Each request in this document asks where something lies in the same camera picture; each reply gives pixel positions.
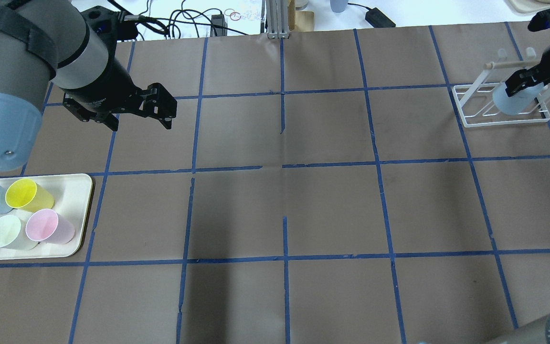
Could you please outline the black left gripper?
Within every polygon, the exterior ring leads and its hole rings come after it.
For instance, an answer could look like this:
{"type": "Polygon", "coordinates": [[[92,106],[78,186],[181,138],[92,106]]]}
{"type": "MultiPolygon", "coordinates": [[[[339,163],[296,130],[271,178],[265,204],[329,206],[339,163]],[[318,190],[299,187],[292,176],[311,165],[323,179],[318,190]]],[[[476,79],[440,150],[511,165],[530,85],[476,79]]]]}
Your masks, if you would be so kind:
{"type": "Polygon", "coordinates": [[[63,106],[76,118],[103,124],[112,131],[118,131],[119,127],[114,113],[155,119],[166,130],[172,128],[177,117],[177,100],[162,84],[150,84],[143,92],[115,57],[110,58],[103,73],[89,85],[63,91],[63,106]]]}

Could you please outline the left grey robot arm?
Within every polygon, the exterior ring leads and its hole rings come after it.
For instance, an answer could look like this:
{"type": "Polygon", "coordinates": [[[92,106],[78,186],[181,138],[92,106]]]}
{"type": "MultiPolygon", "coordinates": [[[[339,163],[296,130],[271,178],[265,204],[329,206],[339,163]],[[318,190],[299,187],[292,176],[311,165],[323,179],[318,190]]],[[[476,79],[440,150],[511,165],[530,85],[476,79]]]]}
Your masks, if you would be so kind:
{"type": "Polygon", "coordinates": [[[155,22],[125,9],[79,11],[68,0],[0,0],[0,172],[29,159],[50,84],[82,122],[117,131],[117,114],[172,127],[177,101],[159,83],[141,89],[116,59],[116,44],[155,22]]]}

